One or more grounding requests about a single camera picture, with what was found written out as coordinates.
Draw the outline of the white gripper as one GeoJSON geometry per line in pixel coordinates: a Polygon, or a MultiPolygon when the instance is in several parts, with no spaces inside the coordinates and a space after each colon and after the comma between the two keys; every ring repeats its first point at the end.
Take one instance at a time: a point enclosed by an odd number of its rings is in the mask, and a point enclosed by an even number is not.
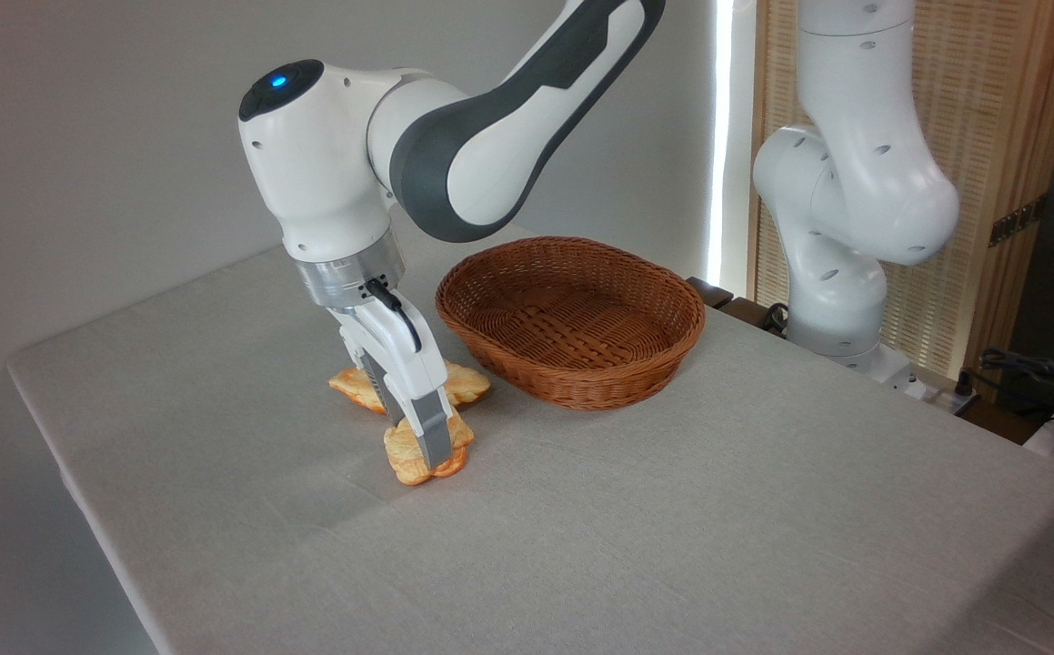
{"type": "Polygon", "coordinates": [[[398,293],[355,307],[331,307],[355,368],[341,372],[341,394],[389,420],[406,416],[429,469],[452,457],[445,397],[447,369],[427,321],[398,293]]]}

